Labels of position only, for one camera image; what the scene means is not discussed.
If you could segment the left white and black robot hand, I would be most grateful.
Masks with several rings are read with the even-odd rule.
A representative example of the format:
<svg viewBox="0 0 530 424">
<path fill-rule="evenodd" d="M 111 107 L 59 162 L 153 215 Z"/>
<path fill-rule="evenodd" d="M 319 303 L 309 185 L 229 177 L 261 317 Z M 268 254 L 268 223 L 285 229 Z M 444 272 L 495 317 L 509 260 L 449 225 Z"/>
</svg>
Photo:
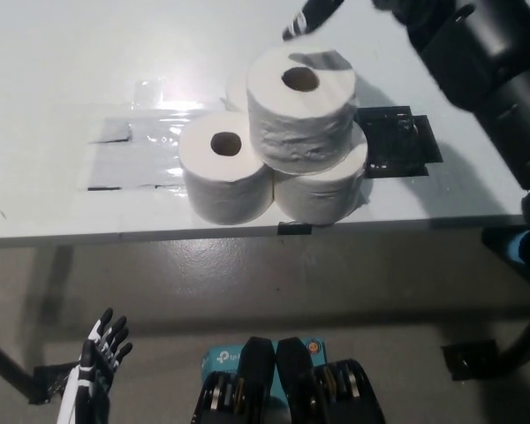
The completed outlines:
<svg viewBox="0 0 530 424">
<path fill-rule="evenodd" d="M 114 377 L 133 344 L 127 318 L 112 319 L 107 308 L 85 339 L 79 360 L 68 374 L 57 423 L 107 423 Z"/>
</svg>

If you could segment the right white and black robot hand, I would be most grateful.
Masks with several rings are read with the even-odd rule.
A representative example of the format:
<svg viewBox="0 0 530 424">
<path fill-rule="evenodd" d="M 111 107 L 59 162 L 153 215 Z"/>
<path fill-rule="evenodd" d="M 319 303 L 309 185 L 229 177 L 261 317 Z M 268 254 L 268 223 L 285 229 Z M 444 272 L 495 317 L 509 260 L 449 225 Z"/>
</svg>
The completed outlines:
<svg viewBox="0 0 530 424">
<path fill-rule="evenodd" d="M 292 23 L 283 31 L 284 42 L 315 32 L 322 27 L 342 6 L 344 0 L 309 0 L 299 11 Z M 428 1 L 381 0 L 371 4 L 379 11 L 391 12 L 399 22 L 409 23 L 426 11 Z"/>
</svg>

